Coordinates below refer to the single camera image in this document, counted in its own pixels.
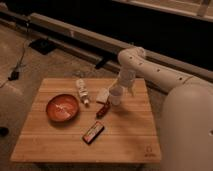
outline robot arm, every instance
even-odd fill
[[[125,49],[118,54],[119,63],[123,68],[134,70],[138,76],[154,83],[165,92],[189,83],[212,86],[211,83],[193,75],[147,61],[145,57],[146,52],[141,47]]]
[[[168,92],[160,130],[162,171],[213,171],[213,85],[149,62],[145,56],[140,47],[121,51],[117,84],[132,86],[128,75],[134,71]]]

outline small box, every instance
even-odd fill
[[[82,139],[91,144],[92,141],[104,130],[104,125],[97,121],[87,132],[83,135]]]

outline black cable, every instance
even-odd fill
[[[27,42],[27,40],[28,40],[28,37],[29,37],[29,23],[27,22],[26,24],[27,24],[27,30],[26,30],[27,34],[26,34],[26,39],[25,39],[25,41],[23,42],[22,55],[21,55],[20,59],[18,60],[16,66],[13,68],[13,70],[12,70],[12,72],[11,72],[11,74],[10,74],[10,77],[8,77],[8,80],[9,80],[9,81],[18,80],[18,78],[19,78],[19,68],[22,67],[23,59],[24,59],[25,52],[26,52],[25,44],[26,44],[26,42]]]

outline table top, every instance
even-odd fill
[[[143,79],[136,79],[134,97],[126,90],[119,106],[111,106],[99,121],[105,130],[87,145],[82,136],[96,122],[103,106],[95,102],[98,91],[113,79],[85,78],[90,106],[79,100],[77,79],[47,78],[42,81],[11,161],[73,163],[158,163],[161,151],[155,123]],[[49,100],[59,94],[72,94],[79,100],[77,117],[65,123],[52,123],[46,115]]]

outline wooden bowl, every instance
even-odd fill
[[[64,122],[74,118],[79,111],[77,99],[69,94],[61,94],[51,99],[46,107],[46,113],[54,122]]]

